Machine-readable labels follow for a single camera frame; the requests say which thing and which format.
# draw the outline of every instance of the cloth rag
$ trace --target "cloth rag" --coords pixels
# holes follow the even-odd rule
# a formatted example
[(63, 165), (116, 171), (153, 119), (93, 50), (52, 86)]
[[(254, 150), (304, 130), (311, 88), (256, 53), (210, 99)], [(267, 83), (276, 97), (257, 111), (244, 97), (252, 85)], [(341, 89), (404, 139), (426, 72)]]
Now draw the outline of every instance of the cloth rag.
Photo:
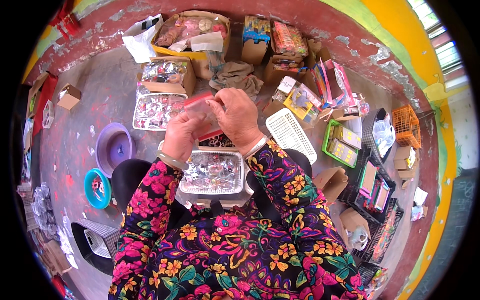
[(243, 61), (229, 61), (223, 69), (210, 79), (209, 86), (217, 91), (222, 88), (235, 87), (243, 90), (249, 97), (260, 92), (264, 82), (253, 75), (253, 65)]

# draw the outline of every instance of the red painted wall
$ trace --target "red painted wall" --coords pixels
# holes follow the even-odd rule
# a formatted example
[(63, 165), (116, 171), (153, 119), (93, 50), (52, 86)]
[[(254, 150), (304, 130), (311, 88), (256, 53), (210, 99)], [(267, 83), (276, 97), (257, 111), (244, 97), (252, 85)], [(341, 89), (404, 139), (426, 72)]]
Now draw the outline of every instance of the red painted wall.
[[(260, 14), (290, 22), (307, 38), (314, 38), (315, 41), (320, 41), (328, 47), (338, 63), (384, 87), (404, 104), (408, 103), (403, 86), (390, 74), (383, 72), (370, 62), (368, 56), (376, 54), (378, 48), (361, 42), (363, 38), (372, 43), (378, 43), (379, 40), (345, 14), (317, 0), (292, 0), (282, 3), (273, 0), (263, 1), (263, 3), (252, 0), (240, 2), (116, 0), (83, 18), (80, 21), (81, 32), (74, 36), (73, 40), (65, 41), (63, 37), (57, 40), (57, 44), (62, 47), (56, 47), (57, 49), (50, 47), (31, 70), (26, 83), (31, 84), (41, 71), (48, 70), (53, 74), (59, 74), (97, 53), (121, 46), (121, 33), (133, 23), (149, 15), (162, 12), (164, 19), (167, 19), (185, 10), (206, 10), (223, 14), (232, 19), (233, 32), (237, 32), (238, 35), (246, 14)], [(121, 15), (117, 21), (115, 21), (115, 14)], [(345, 43), (336, 40), (337, 36), (349, 37), (348, 47)], [(353, 56), (350, 50), (356, 50), (359, 57)], [(401, 64), (393, 54), (385, 61), (387, 60), (395, 60)], [(405, 68), (400, 72), (408, 75)], [(415, 97), (420, 99), (420, 108), (424, 111), (430, 110), (423, 92), (412, 78), (409, 82), (415, 87)]]

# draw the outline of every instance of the hand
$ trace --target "hand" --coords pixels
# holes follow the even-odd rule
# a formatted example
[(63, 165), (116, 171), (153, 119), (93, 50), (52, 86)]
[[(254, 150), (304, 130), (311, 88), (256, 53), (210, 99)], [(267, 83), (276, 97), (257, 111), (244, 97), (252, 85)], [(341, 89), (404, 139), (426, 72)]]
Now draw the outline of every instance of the hand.
[(247, 154), (261, 140), (263, 133), (258, 129), (258, 110), (247, 94), (240, 89), (224, 88), (207, 100), (223, 132), (232, 140), (242, 155)]
[(192, 154), (193, 142), (201, 136), (199, 127), (206, 115), (199, 113), (189, 119), (186, 112), (177, 115), (168, 122), (162, 152), (178, 161), (187, 161)]

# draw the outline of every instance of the purple plastic basin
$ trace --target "purple plastic basin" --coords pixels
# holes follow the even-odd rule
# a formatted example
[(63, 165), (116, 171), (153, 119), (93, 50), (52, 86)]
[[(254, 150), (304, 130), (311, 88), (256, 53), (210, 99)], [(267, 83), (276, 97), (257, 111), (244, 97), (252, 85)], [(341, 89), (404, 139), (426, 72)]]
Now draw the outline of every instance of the purple plastic basin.
[(95, 146), (95, 160), (98, 168), (108, 178), (124, 160), (135, 158), (135, 141), (120, 123), (110, 123), (98, 135)]

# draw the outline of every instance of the pink packaging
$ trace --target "pink packaging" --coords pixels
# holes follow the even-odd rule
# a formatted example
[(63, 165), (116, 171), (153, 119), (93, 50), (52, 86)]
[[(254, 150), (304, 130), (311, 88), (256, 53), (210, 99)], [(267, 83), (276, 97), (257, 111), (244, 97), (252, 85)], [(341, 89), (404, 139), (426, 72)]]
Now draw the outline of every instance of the pink packaging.
[(207, 130), (206, 133), (204, 133), (198, 138), (199, 142), (223, 133), (220, 125), (218, 125), (215, 114), (213, 114), (209, 105), (205, 102), (208, 99), (213, 100), (213, 98), (214, 97), (212, 95), (212, 92), (205, 92), (193, 98), (186, 99), (184, 103), (185, 112), (187, 113), (189, 119), (194, 118), (198, 113), (204, 113), (207, 115), (205, 121), (199, 128), (207, 126), (209, 126), (210, 128)]

